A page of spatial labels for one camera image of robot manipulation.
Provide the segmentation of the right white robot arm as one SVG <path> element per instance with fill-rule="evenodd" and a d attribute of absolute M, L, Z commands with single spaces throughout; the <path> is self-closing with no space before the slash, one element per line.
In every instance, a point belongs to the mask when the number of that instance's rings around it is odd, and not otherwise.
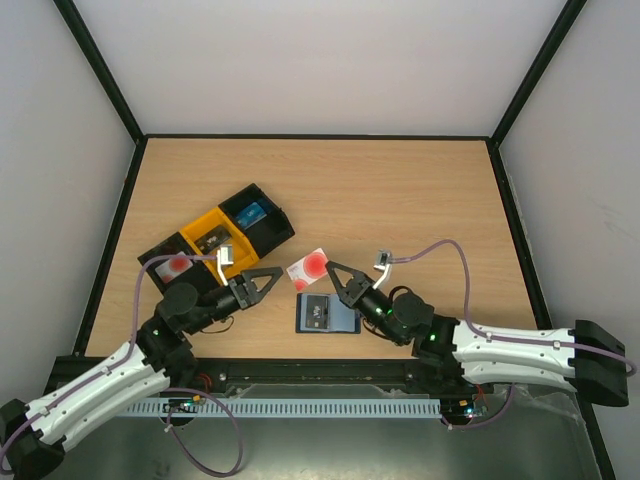
<path fill-rule="evenodd" d="M 547 330 L 481 325 L 438 314 L 407 287 L 386 295 L 377 281 L 346 265 L 329 261 L 326 270 L 339 300 L 388 341 L 410 346 L 447 391 L 467 383 L 516 383 L 576 392 L 600 406 L 629 404 L 635 369 L 623 343 L 595 322 Z"/>

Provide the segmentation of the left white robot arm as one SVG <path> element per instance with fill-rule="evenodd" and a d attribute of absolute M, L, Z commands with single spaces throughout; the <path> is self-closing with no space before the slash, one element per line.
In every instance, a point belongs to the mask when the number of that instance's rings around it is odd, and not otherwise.
<path fill-rule="evenodd" d="M 206 293 L 170 286 L 151 318 L 102 362 L 30 402 L 1 408 L 1 472 L 42 479 L 97 427 L 154 394 L 190 394 L 198 362 L 188 336 L 258 305 L 281 278 L 279 267 L 244 270 Z"/>

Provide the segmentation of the navy blue card holder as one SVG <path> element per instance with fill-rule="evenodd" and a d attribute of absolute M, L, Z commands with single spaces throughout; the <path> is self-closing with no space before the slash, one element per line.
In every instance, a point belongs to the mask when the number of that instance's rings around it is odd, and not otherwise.
<path fill-rule="evenodd" d="M 327 330 L 306 329 L 302 325 L 305 295 L 327 295 L 329 297 L 329 327 Z M 361 331 L 359 315 L 355 310 L 345 306 L 337 294 L 299 293 L 296 299 L 295 329 L 300 334 L 359 334 Z"/>

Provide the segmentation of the white red dot card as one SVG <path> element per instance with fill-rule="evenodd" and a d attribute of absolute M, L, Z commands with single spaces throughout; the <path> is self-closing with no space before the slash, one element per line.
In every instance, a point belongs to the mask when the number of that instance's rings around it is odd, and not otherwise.
<path fill-rule="evenodd" d="M 322 248 L 317 248 L 291 264 L 286 273 L 297 292 L 301 292 L 327 275 L 328 257 Z"/>

